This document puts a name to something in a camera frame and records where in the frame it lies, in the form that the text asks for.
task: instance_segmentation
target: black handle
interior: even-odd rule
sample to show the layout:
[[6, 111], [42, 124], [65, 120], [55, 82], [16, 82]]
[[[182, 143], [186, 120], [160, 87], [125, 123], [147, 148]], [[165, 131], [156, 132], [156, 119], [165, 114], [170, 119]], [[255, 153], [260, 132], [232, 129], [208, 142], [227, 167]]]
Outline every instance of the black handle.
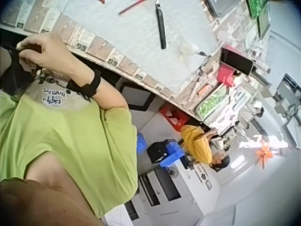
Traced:
[[157, 13], [157, 19], [158, 19], [158, 26], [159, 26], [161, 49], [166, 49], [166, 38], [165, 38], [163, 12], [160, 8], [157, 7], [156, 13]]

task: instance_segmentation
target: smartphone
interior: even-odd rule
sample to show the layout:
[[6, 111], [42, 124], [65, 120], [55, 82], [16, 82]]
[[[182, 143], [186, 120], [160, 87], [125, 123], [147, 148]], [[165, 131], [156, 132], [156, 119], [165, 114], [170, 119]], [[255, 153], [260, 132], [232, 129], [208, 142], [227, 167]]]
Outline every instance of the smartphone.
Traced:
[[254, 66], [254, 62], [252, 60], [226, 48], [222, 48], [220, 62], [240, 71], [245, 75], [249, 75]]

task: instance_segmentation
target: black wristband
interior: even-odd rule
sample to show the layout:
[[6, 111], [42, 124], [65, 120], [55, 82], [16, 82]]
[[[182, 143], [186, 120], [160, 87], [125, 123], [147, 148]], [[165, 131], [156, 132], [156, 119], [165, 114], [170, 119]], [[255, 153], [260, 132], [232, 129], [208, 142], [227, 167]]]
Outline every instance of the black wristband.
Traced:
[[101, 73], [99, 71], [94, 71], [94, 78], [91, 84], [86, 84], [83, 87], [78, 86], [73, 80], [70, 80], [67, 84], [67, 89], [70, 89], [75, 92], [80, 92], [87, 97], [92, 97], [96, 94], [97, 87], [101, 82]]

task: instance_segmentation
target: fluorescent light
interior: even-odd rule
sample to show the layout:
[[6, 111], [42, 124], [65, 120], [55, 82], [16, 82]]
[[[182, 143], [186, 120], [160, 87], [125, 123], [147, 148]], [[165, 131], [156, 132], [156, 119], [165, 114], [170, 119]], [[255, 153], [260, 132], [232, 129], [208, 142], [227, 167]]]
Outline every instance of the fluorescent light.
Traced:
[[243, 163], [243, 161], [245, 160], [245, 157], [243, 155], [239, 156], [237, 159], [235, 159], [235, 161], [233, 163], [231, 163], [231, 168], [234, 169], [237, 166], [239, 166], [240, 164]]

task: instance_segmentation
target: orange fan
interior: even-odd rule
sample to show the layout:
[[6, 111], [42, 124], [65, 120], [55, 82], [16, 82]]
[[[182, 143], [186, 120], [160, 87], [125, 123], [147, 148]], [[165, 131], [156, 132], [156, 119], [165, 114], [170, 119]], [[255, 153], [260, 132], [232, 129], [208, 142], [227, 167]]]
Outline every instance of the orange fan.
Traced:
[[274, 154], [269, 151], [269, 145], [266, 142], [262, 141], [261, 143], [262, 143], [261, 150], [256, 152], [256, 155], [259, 156], [259, 159], [255, 165], [257, 165], [261, 161], [262, 169], [264, 170], [266, 159], [272, 158], [274, 156]]

